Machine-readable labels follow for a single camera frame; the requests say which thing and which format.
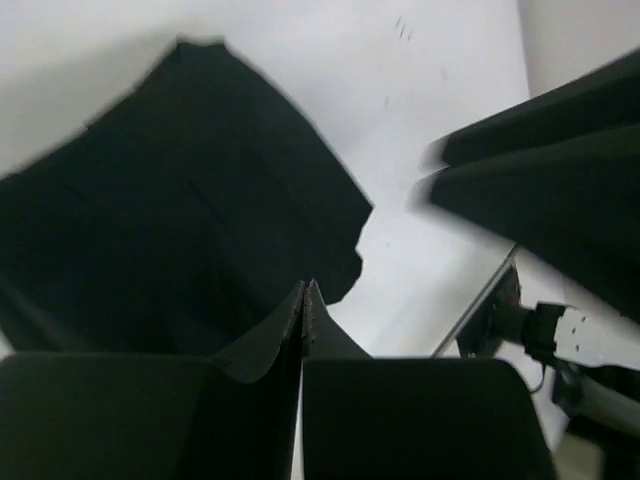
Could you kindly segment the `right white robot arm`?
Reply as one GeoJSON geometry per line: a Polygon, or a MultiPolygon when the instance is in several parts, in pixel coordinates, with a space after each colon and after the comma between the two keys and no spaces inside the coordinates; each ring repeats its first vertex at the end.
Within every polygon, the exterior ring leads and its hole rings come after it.
{"type": "Polygon", "coordinates": [[[523,306],[511,260],[448,335],[464,357],[510,342],[555,378],[603,479],[639,475],[639,54],[438,140],[430,204],[511,241],[605,305],[523,306]]]}

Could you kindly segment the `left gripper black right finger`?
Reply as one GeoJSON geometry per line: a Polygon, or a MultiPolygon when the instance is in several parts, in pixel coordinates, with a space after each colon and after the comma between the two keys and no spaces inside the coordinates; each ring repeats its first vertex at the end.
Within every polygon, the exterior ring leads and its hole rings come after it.
{"type": "Polygon", "coordinates": [[[308,479],[553,479],[529,390],[509,363],[382,358],[305,293],[302,457],[308,479]]]}

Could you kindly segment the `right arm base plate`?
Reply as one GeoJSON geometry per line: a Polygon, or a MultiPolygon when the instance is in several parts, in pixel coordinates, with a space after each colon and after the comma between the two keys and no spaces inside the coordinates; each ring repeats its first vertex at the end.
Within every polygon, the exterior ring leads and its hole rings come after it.
{"type": "Polygon", "coordinates": [[[462,358],[493,357],[504,341],[521,342],[527,311],[521,305],[521,284],[512,248],[432,357],[444,357],[452,345],[457,346],[462,358]]]}

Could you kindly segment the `black skirt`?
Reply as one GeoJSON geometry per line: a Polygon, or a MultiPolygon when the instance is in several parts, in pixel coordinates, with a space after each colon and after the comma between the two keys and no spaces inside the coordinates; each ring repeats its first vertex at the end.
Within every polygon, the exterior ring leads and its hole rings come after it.
{"type": "Polygon", "coordinates": [[[265,78],[180,42],[2,180],[1,328],[18,350],[211,354],[301,281],[341,301],[371,210],[265,78]]]}

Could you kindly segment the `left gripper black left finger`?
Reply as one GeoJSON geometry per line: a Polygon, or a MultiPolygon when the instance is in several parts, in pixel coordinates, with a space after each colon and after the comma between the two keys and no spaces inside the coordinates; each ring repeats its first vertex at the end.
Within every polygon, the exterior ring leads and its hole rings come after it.
{"type": "Polygon", "coordinates": [[[286,479],[304,286],[205,357],[24,352],[1,363],[5,479],[286,479]]]}

